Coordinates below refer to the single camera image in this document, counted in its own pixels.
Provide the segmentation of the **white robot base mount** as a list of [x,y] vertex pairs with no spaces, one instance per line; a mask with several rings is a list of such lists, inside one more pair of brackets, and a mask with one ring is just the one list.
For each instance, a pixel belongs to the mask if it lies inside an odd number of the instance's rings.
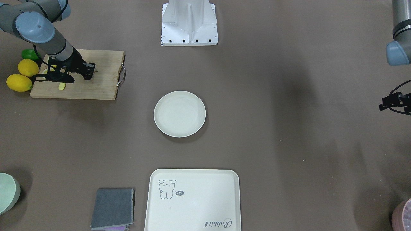
[[208,0],[169,0],[162,6],[161,45],[213,46],[219,42],[216,7]]

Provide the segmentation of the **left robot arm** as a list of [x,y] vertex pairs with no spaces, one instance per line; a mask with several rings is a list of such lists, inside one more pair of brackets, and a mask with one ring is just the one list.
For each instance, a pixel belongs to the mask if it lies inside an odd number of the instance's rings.
[[[409,65],[411,63],[411,2],[409,0],[393,0],[393,41],[386,45],[386,59],[390,66]],[[379,110],[410,115],[411,96],[397,89],[410,83],[410,80],[395,87],[388,96],[382,98]]]

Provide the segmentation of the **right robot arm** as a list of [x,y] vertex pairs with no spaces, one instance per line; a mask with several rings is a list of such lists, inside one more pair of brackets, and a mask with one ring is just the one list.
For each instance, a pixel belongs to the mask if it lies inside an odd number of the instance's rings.
[[70,16],[67,0],[27,0],[21,4],[1,3],[1,30],[40,48],[49,56],[45,74],[32,75],[33,81],[74,83],[71,73],[86,81],[93,78],[95,63],[87,63],[81,54],[54,27],[53,23]]

